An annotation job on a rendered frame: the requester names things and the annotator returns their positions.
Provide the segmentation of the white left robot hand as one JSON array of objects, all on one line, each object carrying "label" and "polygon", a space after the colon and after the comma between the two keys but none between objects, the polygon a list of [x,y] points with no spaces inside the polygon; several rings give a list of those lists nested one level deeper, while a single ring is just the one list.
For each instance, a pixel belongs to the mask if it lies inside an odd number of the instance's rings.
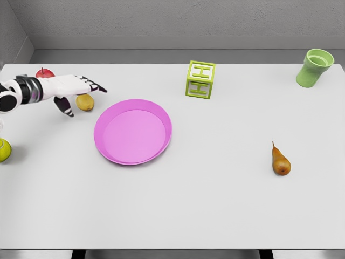
[{"label": "white left robot hand", "polygon": [[66,75],[53,77],[55,89],[53,101],[61,112],[69,117],[74,117],[71,104],[67,97],[89,94],[94,91],[107,93],[107,90],[84,76]]}]

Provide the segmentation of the yellow lemon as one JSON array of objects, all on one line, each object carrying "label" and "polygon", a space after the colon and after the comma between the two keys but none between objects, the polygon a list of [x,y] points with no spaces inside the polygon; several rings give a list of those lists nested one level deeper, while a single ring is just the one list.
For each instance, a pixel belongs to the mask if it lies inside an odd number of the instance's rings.
[{"label": "yellow lemon", "polygon": [[91,111],[94,107],[94,99],[89,94],[78,95],[75,99],[77,107],[82,111]]}]

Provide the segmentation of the pink round plate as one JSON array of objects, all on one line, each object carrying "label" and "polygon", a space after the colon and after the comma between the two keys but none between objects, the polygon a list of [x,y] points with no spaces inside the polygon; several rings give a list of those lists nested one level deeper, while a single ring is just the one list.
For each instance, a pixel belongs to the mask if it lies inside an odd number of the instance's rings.
[{"label": "pink round plate", "polygon": [[94,142],[109,161],[139,165],[159,156],[169,145],[173,125],[160,105],[144,99],[120,101],[97,119]]}]

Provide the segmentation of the red apple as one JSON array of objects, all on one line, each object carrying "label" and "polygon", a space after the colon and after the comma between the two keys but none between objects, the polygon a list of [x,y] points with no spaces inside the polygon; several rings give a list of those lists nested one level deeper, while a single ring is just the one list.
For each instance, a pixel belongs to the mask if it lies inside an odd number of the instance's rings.
[{"label": "red apple", "polygon": [[54,76],[55,74],[51,70],[44,68],[41,68],[35,75],[36,78],[51,78]]}]

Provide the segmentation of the yellow-green apple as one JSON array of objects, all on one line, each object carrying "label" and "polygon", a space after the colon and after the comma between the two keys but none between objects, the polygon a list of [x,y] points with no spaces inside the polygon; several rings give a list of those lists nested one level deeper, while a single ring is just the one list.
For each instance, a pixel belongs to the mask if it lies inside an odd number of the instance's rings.
[{"label": "yellow-green apple", "polygon": [[12,147],[10,143],[5,139],[0,138],[0,162],[3,162],[6,159],[8,159],[11,155],[11,152]]}]

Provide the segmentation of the green letter H block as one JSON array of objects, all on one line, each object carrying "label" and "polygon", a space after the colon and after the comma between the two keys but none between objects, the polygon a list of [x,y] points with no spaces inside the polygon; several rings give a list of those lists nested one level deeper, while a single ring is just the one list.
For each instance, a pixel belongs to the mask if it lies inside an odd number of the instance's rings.
[{"label": "green letter H block", "polygon": [[187,73],[185,95],[210,99],[216,64],[191,60]]}]

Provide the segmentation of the brown pear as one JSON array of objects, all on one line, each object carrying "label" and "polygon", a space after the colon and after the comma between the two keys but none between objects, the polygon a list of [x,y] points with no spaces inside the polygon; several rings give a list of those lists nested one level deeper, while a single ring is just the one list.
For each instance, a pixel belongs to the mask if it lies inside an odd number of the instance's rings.
[{"label": "brown pear", "polygon": [[285,176],[291,171],[290,161],[275,147],[272,142],[272,168],[273,171],[281,176]]}]

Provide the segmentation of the green cup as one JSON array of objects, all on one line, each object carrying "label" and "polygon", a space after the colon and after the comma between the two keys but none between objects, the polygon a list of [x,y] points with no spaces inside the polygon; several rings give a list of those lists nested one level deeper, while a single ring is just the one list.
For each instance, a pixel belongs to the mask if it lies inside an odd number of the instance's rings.
[{"label": "green cup", "polygon": [[303,66],[296,76],[296,82],[306,88],[313,87],[321,75],[334,64],[334,57],[323,49],[310,49]]}]

